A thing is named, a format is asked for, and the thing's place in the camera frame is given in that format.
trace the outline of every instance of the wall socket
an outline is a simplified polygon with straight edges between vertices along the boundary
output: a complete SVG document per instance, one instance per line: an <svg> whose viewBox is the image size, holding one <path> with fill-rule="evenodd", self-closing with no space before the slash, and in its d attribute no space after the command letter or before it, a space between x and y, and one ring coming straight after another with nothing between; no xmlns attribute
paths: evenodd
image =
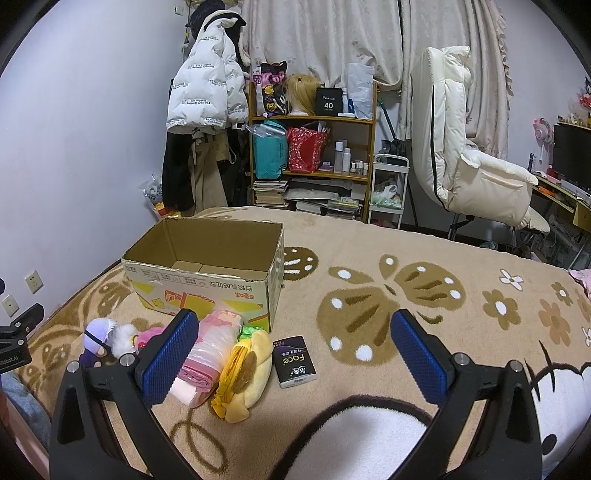
<svg viewBox="0 0 591 480"><path fill-rule="evenodd" d="M29 290L31 290L31 293L38 292L43 286L43 282L41 281L41 277L39 276L39 273L37 273L37 270L27 275L25 282L27 282L27 285L29 285Z"/></svg>
<svg viewBox="0 0 591 480"><path fill-rule="evenodd" d="M9 293L3 300L2 306L6 313L8 313L9 317L12 317L16 312L18 312L18 303L12 296L12 293Z"/></svg>

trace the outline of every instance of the white plastic bag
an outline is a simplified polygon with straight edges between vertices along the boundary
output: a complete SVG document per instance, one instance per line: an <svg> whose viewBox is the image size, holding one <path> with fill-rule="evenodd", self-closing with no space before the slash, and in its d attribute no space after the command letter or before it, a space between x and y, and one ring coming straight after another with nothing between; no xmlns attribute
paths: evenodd
<svg viewBox="0 0 591 480"><path fill-rule="evenodd" d="M347 95L353 100L355 116L363 120L374 118L374 71L362 63L347 65Z"/></svg>

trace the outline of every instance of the purple plush toy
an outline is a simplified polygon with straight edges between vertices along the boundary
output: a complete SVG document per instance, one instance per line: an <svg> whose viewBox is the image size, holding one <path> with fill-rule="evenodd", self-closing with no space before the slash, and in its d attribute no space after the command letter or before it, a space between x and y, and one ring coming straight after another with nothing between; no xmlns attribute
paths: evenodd
<svg viewBox="0 0 591 480"><path fill-rule="evenodd" d="M84 331L82 344L84 352L78 358L83 367L100 367L101 358L111 352L111 337L117 322L108 318L99 318L90 322Z"/></svg>

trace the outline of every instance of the beige pants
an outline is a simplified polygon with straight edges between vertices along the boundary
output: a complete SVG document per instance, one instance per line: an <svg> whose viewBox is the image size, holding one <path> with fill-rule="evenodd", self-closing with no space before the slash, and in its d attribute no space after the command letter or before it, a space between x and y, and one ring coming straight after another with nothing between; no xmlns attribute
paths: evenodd
<svg viewBox="0 0 591 480"><path fill-rule="evenodd" d="M228 134L225 131L206 135L199 145L193 143L189 155L189 172L195 207L183 212L183 216L193 216L212 207L228 206L217 162L229 158Z"/></svg>

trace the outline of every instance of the patterned blanket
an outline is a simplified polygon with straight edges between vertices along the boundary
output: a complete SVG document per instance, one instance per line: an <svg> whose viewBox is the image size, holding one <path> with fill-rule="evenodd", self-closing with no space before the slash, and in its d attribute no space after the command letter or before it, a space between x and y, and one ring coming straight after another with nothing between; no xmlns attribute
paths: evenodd
<svg viewBox="0 0 591 480"><path fill-rule="evenodd" d="M219 420L207 404L190 410L170 395L155 406L205 479L388 478L436 411L389 338L390 316L400 307L452 352L485 365L525 365L546 469L582 430L591 411L591 305L566 271L307 213L243 207L203 215L285 225L284 288L271 338L303 335L318 373L283 390L272 371L250 418L239 424ZM34 336L33 362L19 370L47 411L66 364L82 351L85 326L101 316L140 330L171 319L142 306L121 266L88 285ZM108 412L129 461L144 470L115 406ZM479 413L473 411L452 466Z"/></svg>

